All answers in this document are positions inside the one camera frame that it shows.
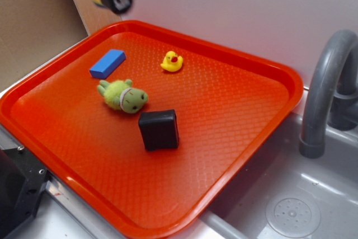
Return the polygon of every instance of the tray rim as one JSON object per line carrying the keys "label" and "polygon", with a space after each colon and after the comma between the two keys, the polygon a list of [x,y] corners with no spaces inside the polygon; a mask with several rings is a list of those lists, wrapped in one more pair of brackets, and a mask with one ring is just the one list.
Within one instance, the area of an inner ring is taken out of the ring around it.
{"label": "tray rim", "polygon": [[[242,51],[230,49],[221,45],[210,43],[201,39],[193,38],[188,35],[180,34],[175,31],[167,30],[162,27],[154,26],[140,21],[121,21],[96,32],[95,34],[87,37],[76,46],[70,48],[65,53],[61,54],[48,64],[39,68],[33,74],[20,81],[19,84],[10,88],[0,98],[0,123],[4,125],[8,131],[10,131],[19,141],[24,145],[31,148],[41,148],[41,143],[29,134],[18,123],[11,121],[10,111],[12,105],[18,98],[31,91],[31,89],[38,86],[41,82],[47,78],[53,76],[58,70],[64,68],[71,62],[75,61],[82,54],[88,52],[94,48],[98,41],[103,41],[110,36],[119,34],[121,32],[134,32],[144,36],[152,36],[156,34],[159,38],[158,41],[165,42],[167,44],[173,44],[175,46],[183,47],[191,46],[191,51],[198,53],[205,57],[212,58],[212,54],[220,53],[225,61],[221,61],[227,64],[231,64],[238,68],[259,74],[261,76],[271,78],[284,85],[289,93],[289,99],[284,107],[269,121],[264,127],[262,132],[248,145],[244,152],[240,155],[240,158],[236,159],[231,166],[228,167],[225,174],[221,175],[219,180],[205,193],[204,199],[201,199],[195,204],[191,211],[179,219],[176,223],[167,227],[156,229],[143,229],[133,223],[128,217],[123,215],[118,209],[117,212],[108,210],[111,204],[105,201],[99,200],[95,193],[98,193],[95,189],[91,188],[80,176],[74,173],[73,177],[66,179],[61,178],[67,185],[69,185],[79,196],[81,196],[89,205],[97,210],[103,217],[105,217],[114,227],[126,236],[133,238],[163,238],[182,230],[193,222],[196,217],[204,211],[209,203],[218,194],[217,190],[222,189],[228,183],[228,181],[240,170],[240,168],[249,160],[249,158],[257,151],[260,145],[270,136],[270,134],[279,126],[279,124],[288,116],[292,109],[300,101],[303,94],[303,82],[299,75],[290,67],[276,63],[267,59],[263,59]],[[235,61],[234,59],[244,58],[245,61]],[[40,160],[43,160],[44,156],[37,156]],[[47,164],[50,170],[59,171],[64,163],[54,161],[53,156],[45,156],[48,159]]]}

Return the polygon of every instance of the yellow rubber duck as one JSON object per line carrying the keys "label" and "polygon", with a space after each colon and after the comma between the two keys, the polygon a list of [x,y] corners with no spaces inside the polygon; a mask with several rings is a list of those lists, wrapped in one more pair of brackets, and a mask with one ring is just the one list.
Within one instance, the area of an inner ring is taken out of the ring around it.
{"label": "yellow rubber duck", "polygon": [[183,66],[183,57],[173,51],[168,51],[161,67],[169,72],[176,72]]}

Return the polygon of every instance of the black bracket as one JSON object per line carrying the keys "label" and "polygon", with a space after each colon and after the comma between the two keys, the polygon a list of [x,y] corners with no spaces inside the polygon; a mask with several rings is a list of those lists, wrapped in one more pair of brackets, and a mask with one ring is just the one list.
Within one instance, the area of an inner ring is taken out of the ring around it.
{"label": "black bracket", "polygon": [[36,217],[47,168],[27,149],[0,149],[0,239]]}

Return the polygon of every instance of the white wall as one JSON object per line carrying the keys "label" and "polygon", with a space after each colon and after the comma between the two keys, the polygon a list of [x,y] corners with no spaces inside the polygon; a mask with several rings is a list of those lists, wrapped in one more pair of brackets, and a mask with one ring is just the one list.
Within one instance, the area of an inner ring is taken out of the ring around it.
{"label": "white wall", "polygon": [[329,37],[358,33],[358,0],[135,0],[136,19],[293,67],[309,85]]}

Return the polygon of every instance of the stuffed animal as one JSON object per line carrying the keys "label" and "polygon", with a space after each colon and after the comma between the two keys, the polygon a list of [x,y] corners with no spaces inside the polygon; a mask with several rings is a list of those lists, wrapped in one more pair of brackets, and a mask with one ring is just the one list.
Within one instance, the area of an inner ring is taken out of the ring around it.
{"label": "stuffed animal", "polygon": [[132,84],[130,79],[113,83],[101,80],[97,89],[109,107],[134,114],[147,103],[148,95],[143,90],[132,88]]}

